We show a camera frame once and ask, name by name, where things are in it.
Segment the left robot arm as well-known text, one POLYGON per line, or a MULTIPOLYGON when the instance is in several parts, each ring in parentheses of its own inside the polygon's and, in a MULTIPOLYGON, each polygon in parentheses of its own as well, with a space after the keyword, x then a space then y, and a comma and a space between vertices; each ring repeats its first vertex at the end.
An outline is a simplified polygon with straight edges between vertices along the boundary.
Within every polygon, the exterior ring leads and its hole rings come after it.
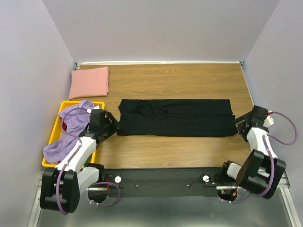
POLYGON ((117 132, 118 121, 103 109, 85 109, 85 112, 90 115, 90 121, 81 133, 73 135, 77 142, 71 152, 54 168, 47 168, 42 174, 42 209, 60 211, 63 215, 73 213, 80 195, 92 185, 113 186, 121 192, 116 183, 105 180, 103 165, 86 162, 100 143, 117 132))

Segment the black t-shirt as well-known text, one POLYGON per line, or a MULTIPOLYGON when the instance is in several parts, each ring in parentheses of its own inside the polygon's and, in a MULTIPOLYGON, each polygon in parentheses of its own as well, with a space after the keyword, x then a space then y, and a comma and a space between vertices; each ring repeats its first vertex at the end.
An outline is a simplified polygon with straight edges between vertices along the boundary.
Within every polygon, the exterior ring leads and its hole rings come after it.
POLYGON ((237 134, 228 99, 123 99, 118 135, 229 137, 237 134))

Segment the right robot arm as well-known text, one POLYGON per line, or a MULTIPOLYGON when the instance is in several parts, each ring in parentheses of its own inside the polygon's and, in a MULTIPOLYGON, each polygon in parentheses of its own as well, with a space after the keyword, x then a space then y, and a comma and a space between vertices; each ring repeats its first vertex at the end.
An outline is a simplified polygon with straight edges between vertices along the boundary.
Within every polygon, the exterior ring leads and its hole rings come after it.
POLYGON ((249 143, 251 153, 243 165, 230 160, 223 163, 218 181, 223 185, 234 182, 255 196, 270 199, 286 168, 269 143, 268 128, 274 121, 266 108, 255 105, 234 123, 239 135, 249 143))

